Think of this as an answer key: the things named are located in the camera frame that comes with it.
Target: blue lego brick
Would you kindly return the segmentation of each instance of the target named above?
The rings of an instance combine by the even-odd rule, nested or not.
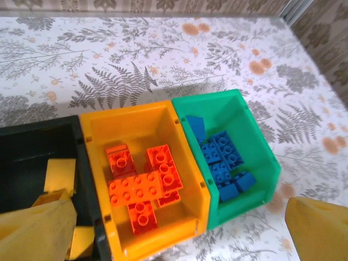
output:
[[[201,146],[201,150],[203,152],[204,158],[208,165],[220,162],[220,156],[216,150],[215,144],[206,143]]]
[[[220,200],[222,202],[231,200],[231,199],[239,196],[239,192],[238,192],[237,187],[235,186],[234,183],[229,184],[228,186],[225,186],[225,187],[219,187],[219,185],[218,185],[217,188],[219,190]]]
[[[236,182],[237,179],[241,178],[242,176],[244,176],[247,172],[246,171],[242,171],[241,173],[235,175],[233,178],[232,178],[232,182]]]
[[[228,171],[234,170],[244,163],[226,131],[214,134],[208,141],[216,145],[216,150],[221,159],[226,163]]]
[[[230,183],[232,181],[231,174],[229,174],[224,162],[215,163],[209,169],[215,184]]]
[[[203,118],[196,117],[196,116],[186,116],[186,119],[187,119],[192,131],[194,132],[194,135],[195,135],[198,143],[202,144],[207,138]]]
[[[239,193],[246,192],[249,188],[255,185],[256,179],[250,172],[243,171],[234,184]]]

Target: wall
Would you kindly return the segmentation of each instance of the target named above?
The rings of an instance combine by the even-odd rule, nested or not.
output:
[[[0,0],[0,10],[277,16],[289,0]]]
[[[348,106],[348,1],[315,0],[291,28]]]

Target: black bin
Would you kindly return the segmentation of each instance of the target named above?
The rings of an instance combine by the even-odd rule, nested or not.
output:
[[[0,213],[29,208],[44,193],[50,158],[76,159],[76,225],[95,228],[92,260],[111,260],[78,116],[0,128]]]

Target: orange flower pattern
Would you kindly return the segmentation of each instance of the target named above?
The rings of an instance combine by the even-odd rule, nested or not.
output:
[[[192,23],[185,23],[183,24],[183,32],[192,36],[198,35],[198,27]]]
[[[322,145],[324,149],[332,155],[336,155],[339,152],[339,147],[337,143],[331,138],[328,138],[328,137],[323,138]]]
[[[284,198],[290,198],[296,196],[295,188],[290,183],[283,183],[280,189]]]
[[[282,195],[275,192],[272,201],[266,205],[266,208],[273,214],[280,214],[284,208]]]
[[[257,61],[250,62],[249,69],[252,73],[254,73],[256,75],[263,75],[265,72],[265,69],[263,68],[263,66],[260,63],[258,63]]]
[[[206,23],[200,23],[198,25],[198,29],[204,33],[207,33],[210,31],[210,26],[208,26]]]
[[[337,142],[338,146],[340,146],[341,148],[347,147],[347,141],[342,136],[336,137],[336,142]]]
[[[262,59],[261,64],[264,68],[269,69],[272,67],[272,62],[270,59]]]
[[[203,8],[211,3],[205,1]],[[230,8],[228,3],[221,4],[221,10]],[[187,13],[196,9],[195,1],[187,6],[182,6]],[[176,10],[167,8],[165,13]],[[348,113],[281,20],[0,17],[0,21],[5,25],[0,39],[1,127],[239,89],[259,133],[282,167],[277,189],[270,202],[199,240],[187,241],[183,248],[175,248],[180,257],[197,256],[209,242],[213,252],[206,259],[238,259],[240,254],[233,251],[231,257],[227,246],[237,245],[250,252],[270,250],[257,252],[260,260],[297,260],[284,223],[289,198],[344,202],[348,190]],[[224,111],[216,117],[226,120],[221,128],[243,128],[253,142],[245,150],[246,138],[230,133],[237,149],[244,151],[243,168],[257,178],[251,193],[267,196],[273,192],[275,181],[272,173],[261,171],[267,164],[262,161],[263,154],[251,168],[249,159],[257,142],[252,140],[247,122],[239,120],[239,113],[228,117],[235,105],[234,100],[219,103],[217,107]],[[215,118],[206,119],[207,125],[213,123],[210,120]],[[259,142],[266,146],[266,141]],[[247,253],[241,255],[251,258]]]
[[[260,55],[260,52],[259,52],[259,50],[257,50],[257,49],[253,49],[253,50],[252,50],[252,53],[253,53],[253,55],[255,55],[255,56],[259,56],[259,55]]]
[[[329,123],[327,124],[327,126],[328,126],[328,129],[331,130],[331,131],[333,131],[333,130],[336,129],[335,124],[333,124],[333,123],[331,123],[331,122],[329,122]]]

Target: orange bin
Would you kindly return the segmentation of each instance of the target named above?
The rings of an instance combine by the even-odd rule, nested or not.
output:
[[[87,152],[103,223],[114,260],[140,260],[207,229],[210,194],[170,101],[81,115]],[[127,206],[111,207],[113,179],[105,149],[127,144],[138,173],[144,172],[148,148],[168,144],[180,175],[181,200],[157,208],[158,228],[134,235]]]

